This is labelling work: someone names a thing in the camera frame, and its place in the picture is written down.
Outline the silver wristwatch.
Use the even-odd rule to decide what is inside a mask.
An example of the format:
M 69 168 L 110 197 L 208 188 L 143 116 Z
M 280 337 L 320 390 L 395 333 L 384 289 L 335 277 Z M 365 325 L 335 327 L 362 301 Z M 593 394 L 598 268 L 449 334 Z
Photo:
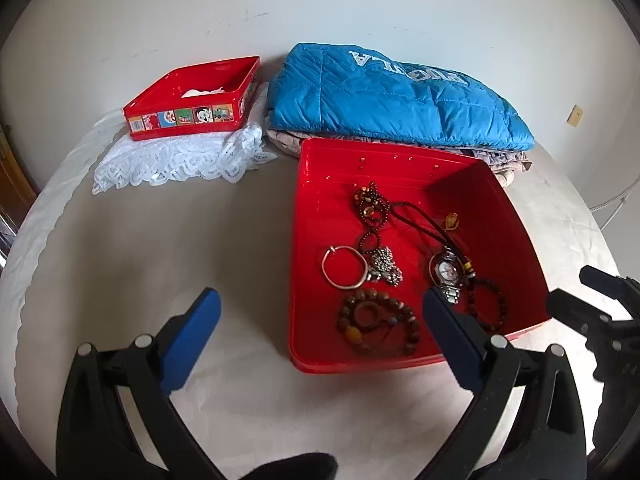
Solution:
M 464 278 L 462 263 L 447 247 L 431 256 L 428 274 L 432 283 L 450 304 L 458 304 Z

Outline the amber pendant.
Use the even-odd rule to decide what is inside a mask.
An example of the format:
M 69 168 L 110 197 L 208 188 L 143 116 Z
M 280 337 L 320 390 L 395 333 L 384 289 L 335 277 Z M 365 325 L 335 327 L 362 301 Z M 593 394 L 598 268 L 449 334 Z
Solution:
M 459 216 L 457 214 L 448 214 L 445 219 L 445 230 L 454 231 L 459 225 Z

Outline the folded beige grey clothes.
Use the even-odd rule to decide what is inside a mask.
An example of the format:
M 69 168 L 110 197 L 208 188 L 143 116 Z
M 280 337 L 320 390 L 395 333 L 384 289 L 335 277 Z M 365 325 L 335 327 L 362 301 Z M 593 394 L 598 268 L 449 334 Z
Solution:
M 372 143 L 393 144 L 393 141 L 369 139 L 365 136 L 344 136 L 333 133 L 304 133 L 288 130 L 266 131 L 268 140 L 281 152 L 299 158 L 302 154 L 303 143 L 310 139 L 346 140 Z M 507 188 L 514 181 L 518 172 L 527 172 L 533 165 L 528 155 L 523 151 L 490 150 L 489 148 L 446 148 L 433 146 L 433 150 L 469 156 L 484 162 L 494 174 L 503 188 Z

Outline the red plastic tray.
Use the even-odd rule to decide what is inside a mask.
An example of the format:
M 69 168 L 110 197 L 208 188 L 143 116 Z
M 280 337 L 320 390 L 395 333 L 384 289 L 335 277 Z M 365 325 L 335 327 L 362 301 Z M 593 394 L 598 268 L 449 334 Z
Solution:
M 355 196 L 373 183 L 390 202 L 408 202 L 412 224 L 395 218 L 383 226 L 382 245 L 390 248 L 404 279 L 374 289 L 422 311 L 431 286 L 428 263 L 442 245 L 419 232 L 428 218 L 437 223 L 459 216 L 451 237 L 471 260 L 480 286 L 472 303 L 485 323 L 514 339 L 548 321 L 548 287 L 535 249 L 508 196 L 480 160 L 395 144 L 311 139 L 300 155 L 290 271 L 288 350 L 293 364 L 308 374 L 393 370 L 440 361 L 426 326 L 408 356 L 367 356 L 337 327 L 347 290 L 332 287 L 321 272 L 330 246 L 355 248 L 363 233 Z

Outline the silver bangle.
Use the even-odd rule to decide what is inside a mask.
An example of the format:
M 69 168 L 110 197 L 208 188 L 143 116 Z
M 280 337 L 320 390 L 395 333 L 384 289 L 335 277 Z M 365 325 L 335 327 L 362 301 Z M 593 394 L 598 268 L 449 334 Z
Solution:
M 367 259 L 356 248 L 347 245 L 330 246 L 321 260 L 321 272 L 334 288 L 354 290 L 367 281 Z

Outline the white lace cloth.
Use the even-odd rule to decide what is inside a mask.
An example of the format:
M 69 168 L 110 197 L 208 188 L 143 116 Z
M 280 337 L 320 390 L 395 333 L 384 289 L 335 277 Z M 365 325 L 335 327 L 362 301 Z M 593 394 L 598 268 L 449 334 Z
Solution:
M 129 185 L 159 186 L 192 178 L 239 182 L 248 170 L 277 158 L 276 154 L 265 150 L 267 93 L 268 86 L 262 84 L 245 126 L 233 132 L 198 133 L 139 142 L 125 134 L 96 166 L 93 194 Z

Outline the wooden furniture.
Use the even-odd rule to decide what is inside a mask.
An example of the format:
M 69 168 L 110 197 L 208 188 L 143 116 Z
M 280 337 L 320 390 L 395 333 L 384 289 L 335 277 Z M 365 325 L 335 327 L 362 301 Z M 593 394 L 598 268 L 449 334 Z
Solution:
M 15 158 L 9 141 L 0 133 L 0 210 L 1 210 L 1 269 L 8 262 L 9 252 L 17 232 L 35 203 L 37 193 L 25 177 Z

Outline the white cloth in tin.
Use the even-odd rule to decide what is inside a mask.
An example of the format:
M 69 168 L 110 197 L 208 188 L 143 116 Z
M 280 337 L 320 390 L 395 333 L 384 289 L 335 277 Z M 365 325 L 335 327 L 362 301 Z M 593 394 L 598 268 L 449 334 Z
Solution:
M 209 89 L 209 90 L 200 90 L 200 89 L 189 89 L 183 93 L 181 96 L 183 99 L 196 98 L 197 96 L 212 96 L 213 94 L 224 93 L 224 88 L 219 87 L 217 89 Z

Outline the blue puffer jacket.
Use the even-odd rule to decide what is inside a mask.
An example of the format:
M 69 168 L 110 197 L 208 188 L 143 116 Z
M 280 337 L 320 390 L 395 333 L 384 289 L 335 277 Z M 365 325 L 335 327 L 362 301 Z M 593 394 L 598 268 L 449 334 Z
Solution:
M 354 44 L 296 44 L 270 81 L 268 112 L 276 130 L 438 148 L 535 145 L 516 109 L 479 80 Z

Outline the beige wall socket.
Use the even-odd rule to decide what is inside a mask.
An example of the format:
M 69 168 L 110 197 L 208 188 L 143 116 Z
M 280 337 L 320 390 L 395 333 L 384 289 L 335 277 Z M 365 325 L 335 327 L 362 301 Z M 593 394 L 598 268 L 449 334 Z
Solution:
M 582 116 L 584 116 L 584 111 L 582 110 L 582 108 L 578 105 L 574 105 L 567 117 L 566 122 L 572 127 L 577 127 L 580 123 L 580 120 L 582 119 Z

